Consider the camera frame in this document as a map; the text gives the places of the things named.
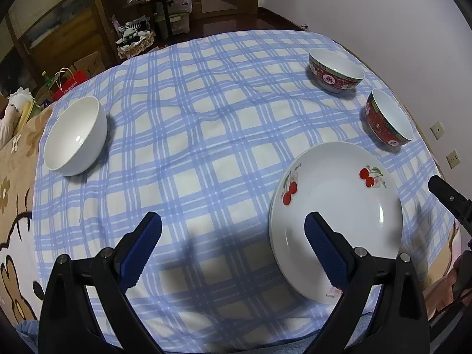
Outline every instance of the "blue and white plaid tablecloth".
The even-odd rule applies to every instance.
[[[164,350],[245,349],[306,336],[332,307],[285,281],[268,211],[291,161],[333,140],[362,146],[391,173],[404,211],[402,249],[424,278],[453,224],[428,191],[433,158],[416,129],[397,154],[367,134],[360,114],[370,91],[390,91],[365,67],[357,91],[320,90],[308,69],[312,47],[360,64],[315,33],[226,33],[132,58],[65,95],[46,125],[36,170],[42,285],[58,255],[79,259],[114,247],[152,210],[162,217],[162,237],[127,296]],[[64,109],[86,95],[100,99],[109,136],[90,170],[64,178],[44,165],[44,144]],[[116,343],[96,293],[90,296]]]

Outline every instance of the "red cherry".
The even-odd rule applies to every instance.
[[[362,178],[363,180],[366,180],[367,178],[369,178],[369,170],[367,170],[366,168],[361,169],[359,172],[359,177]]]
[[[365,180],[365,186],[367,186],[368,188],[371,188],[372,186],[374,186],[374,184],[375,184],[374,177],[367,177],[367,179]]]
[[[284,205],[288,206],[290,205],[291,201],[292,201],[292,195],[288,191],[285,192],[282,202],[284,203]]]
[[[296,185],[296,182],[292,182],[290,183],[290,186],[289,186],[289,193],[290,194],[295,194],[298,190],[298,186]]]

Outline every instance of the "electrical outlet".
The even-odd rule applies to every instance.
[[[445,133],[444,127],[440,121],[436,121],[433,126],[431,126],[431,131],[433,132],[436,140],[439,140]]]
[[[445,156],[445,159],[448,160],[448,163],[451,169],[455,168],[461,162],[461,160],[459,159],[459,156],[457,155],[456,150],[453,150],[447,156]]]

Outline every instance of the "metal screw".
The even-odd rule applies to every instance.
[[[354,249],[354,253],[359,257],[365,257],[367,255],[367,250],[365,250],[363,247],[356,247]]]
[[[400,254],[400,259],[403,262],[410,262],[410,260],[411,260],[410,256],[407,253],[401,253]]]
[[[61,255],[58,257],[58,262],[59,262],[60,264],[66,263],[68,258],[69,258],[69,256],[68,256],[67,254],[61,254]]]
[[[103,249],[100,251],[100,256],[103,257],[103,258],[111,257],[112,254],[113,254],[113,249],[112,249],[111,247],[103,248]]]

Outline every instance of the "bowl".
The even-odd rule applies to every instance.
[[[44,163],[63,176],[82,173],[100,154],[107,130],[107,117],[98,99],[77,100],[53,125],[44,146]]]
[[[405,145],[413,139],[413,128],[397,101],[374,89],[365,104],[367,123],[373,133],[391,146]]]
[[[360,66],[327,49],[310,50],[310,69],[320,86],[333,93],[353,89],[365,77]]]

